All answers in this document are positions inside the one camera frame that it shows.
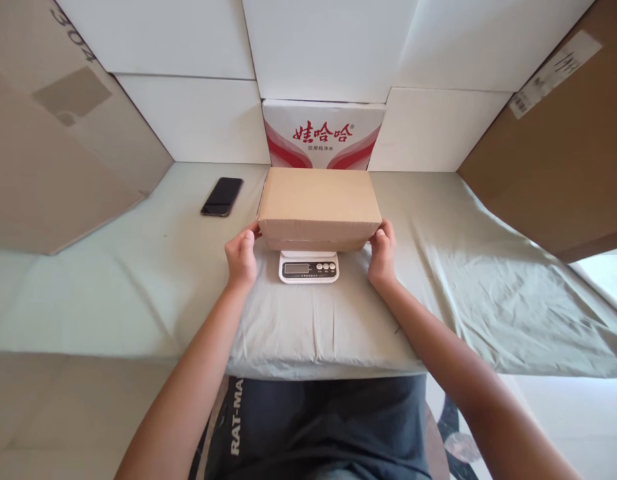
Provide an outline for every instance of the white foam board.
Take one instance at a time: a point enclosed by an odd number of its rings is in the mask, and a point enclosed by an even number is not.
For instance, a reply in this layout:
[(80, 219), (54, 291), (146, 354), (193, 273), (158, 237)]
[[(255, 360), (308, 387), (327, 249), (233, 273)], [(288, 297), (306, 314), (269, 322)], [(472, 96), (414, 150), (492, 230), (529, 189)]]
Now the white foam board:
[(393, 88), (369, 171), (456, 171), (510, 93)]
[(270, 163), (255, 81), (116, 78), (175, 161)]
[(255, 79), (240, 0), (59, 0), (111, 73)]
[(399, 87), (517, 91), (593, 0), (420, 0)]
[(416, 0), (244, 0), (263, 98), (384, 103)]

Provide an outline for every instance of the white floor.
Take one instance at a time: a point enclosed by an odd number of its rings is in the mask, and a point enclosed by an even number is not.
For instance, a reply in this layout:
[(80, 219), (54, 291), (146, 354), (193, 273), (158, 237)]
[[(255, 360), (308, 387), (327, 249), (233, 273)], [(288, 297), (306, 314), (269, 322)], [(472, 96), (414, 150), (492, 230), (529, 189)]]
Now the white floor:
[[(172, 366), (0, 355), (0, 480), (113, 478)], [(503, 378), (585, 479), (617, 480), (617, 380)], [(439, 418), (444, 392), (431, 378), (427, 401)]]

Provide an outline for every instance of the tape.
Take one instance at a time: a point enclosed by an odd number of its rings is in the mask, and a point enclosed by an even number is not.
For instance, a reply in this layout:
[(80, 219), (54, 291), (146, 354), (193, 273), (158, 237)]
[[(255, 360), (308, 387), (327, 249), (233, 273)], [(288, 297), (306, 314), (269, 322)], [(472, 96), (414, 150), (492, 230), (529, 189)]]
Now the tape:
[(83, 67), (33, 92), (32, 97), (62, 124), (70, 127), (111, 95), (93, 70)]

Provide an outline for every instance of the lap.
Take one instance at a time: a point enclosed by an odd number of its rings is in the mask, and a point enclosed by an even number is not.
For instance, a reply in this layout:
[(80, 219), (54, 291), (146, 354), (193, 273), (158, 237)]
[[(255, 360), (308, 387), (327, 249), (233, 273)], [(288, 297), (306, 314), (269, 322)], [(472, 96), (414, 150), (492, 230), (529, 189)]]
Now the lap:
[(362, 465), (369, 478), (412, 471), (427, 478), (425, 395), (425, 375), (305, 382), (231, 377), (206, 478), (252, 477), (258, 468), (273, 478), (273, 471), (288, 475), (293, 465), (329, 463)]

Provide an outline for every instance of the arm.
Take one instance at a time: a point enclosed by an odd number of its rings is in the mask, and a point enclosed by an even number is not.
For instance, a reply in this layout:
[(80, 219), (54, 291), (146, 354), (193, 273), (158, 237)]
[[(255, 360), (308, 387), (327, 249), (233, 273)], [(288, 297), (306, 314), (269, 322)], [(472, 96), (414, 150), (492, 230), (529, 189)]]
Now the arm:
[(497, 374), (397, 280), (392, 225), (371, 238), (368, 279), (415, 352), (453, 399), (494, 479), (579, 479)]
[(187, 478), (255, 283), (259, 236), (253, 222), (227, 243), (229, 282), (142, 420), (116, 480)]

